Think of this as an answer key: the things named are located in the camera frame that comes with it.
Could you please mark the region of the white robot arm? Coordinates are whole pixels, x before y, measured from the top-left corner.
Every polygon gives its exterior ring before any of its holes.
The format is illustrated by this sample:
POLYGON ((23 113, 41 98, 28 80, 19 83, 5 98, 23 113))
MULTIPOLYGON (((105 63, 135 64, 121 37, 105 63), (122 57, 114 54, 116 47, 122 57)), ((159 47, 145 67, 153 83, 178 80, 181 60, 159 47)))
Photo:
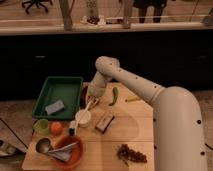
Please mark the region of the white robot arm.
POLYGON ((87 97, 100 98, 114 78, 153 108, 155 171, 208 171, 201 109, 190 91, 135 75, 116 58, 98 57, 95 67, 87 97))

